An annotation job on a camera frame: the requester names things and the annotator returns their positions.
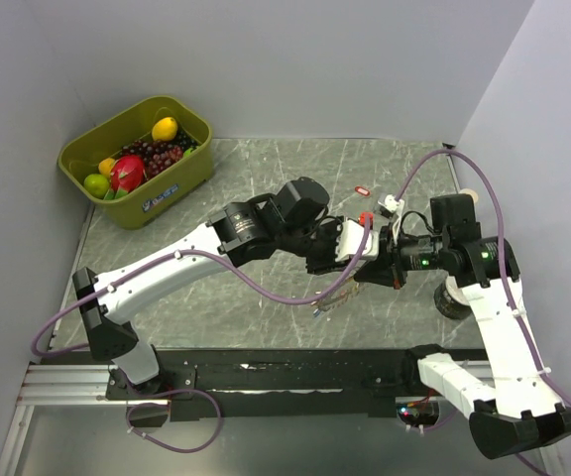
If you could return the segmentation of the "red key tag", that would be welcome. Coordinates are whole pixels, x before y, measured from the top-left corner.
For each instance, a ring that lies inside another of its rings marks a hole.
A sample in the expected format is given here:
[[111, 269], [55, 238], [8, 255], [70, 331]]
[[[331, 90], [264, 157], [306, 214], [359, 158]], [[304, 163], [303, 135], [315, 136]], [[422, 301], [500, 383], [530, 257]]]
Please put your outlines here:
[[362, 187], [362, 186], [356, 186], [356, 187], [355, 187], [355, 191], [356, 191], [358, 194], [363, 195], [363, 196], [369, 196], [369, 195], [371, 194], [371, 192], [370, 192], [368, 189], [366, 189], [366, 188], [364, 188], [364, 187]]

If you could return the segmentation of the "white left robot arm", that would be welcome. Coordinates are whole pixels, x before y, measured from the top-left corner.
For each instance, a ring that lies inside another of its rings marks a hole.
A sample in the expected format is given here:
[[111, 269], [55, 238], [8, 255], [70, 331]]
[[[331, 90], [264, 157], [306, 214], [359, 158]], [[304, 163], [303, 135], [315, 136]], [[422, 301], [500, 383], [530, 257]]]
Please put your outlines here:
[[329, 195], [312, 178], [288, 181], [276, 193], [227, 204], [185, 237], [112, 272], [84, 267], [72, 276], [94, 360], [112, 362], [144, 399], [157, 396], [165, 375], [154, 347], [131, 323], [145, 306], [210, 275], [267, 260], [284, 251], [310, 274], [337, 269], [342, 220], [328, 214]]

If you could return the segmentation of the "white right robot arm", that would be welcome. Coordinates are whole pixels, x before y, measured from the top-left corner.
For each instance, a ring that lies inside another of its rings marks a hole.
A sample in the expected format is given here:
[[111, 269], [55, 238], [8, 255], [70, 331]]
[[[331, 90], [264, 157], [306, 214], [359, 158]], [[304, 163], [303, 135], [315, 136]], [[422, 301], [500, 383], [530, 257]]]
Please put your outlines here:
[[430, 201], [425, 235], [403, 232], [403, 203], [391, 195], [378, 211], [390, 220], [373, 244], [377, 256], [355, 276], [361, 283], [400, 289], [408, 273], [442, 270], [446, 280], [434, 301], [449, 318], [473, 315], [482, 336], [494, 383], [482, 383], [437, 346], [412, 349], [401, 371], [413, 395], [429, 389], [468, 420], [473, 440], [489, 459], [553, 444], [571, 435], [571, 407], [545, 381], [547, 369], [521, 302], [522, 282], [511, 246], [485, 238], [469, 194]]

